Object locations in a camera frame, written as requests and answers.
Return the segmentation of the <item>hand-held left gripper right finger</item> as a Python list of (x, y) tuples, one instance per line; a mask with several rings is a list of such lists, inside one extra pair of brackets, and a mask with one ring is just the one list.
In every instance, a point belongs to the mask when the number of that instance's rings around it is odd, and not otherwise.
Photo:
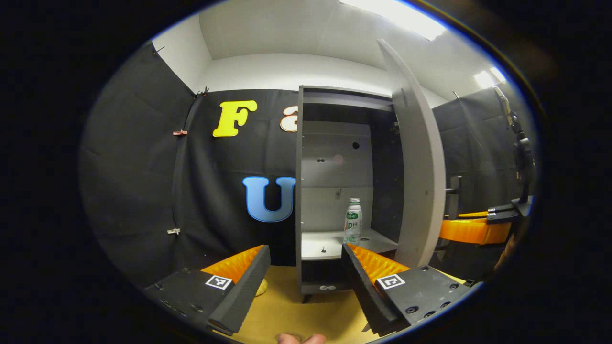
[(480, 288), (431, 266), (407, 268), (352, 244), (342, 246), (341, 262), (370, 330), (380, 337), (422, 327)]

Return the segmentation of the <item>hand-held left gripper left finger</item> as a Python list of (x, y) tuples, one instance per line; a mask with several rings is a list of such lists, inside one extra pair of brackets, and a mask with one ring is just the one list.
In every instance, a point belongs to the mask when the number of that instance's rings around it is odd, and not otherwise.
[(182, 268), (144, 288), (162, 309), (198, 330), (238, 333), (271, 263), (259, 245), (207, 268)]

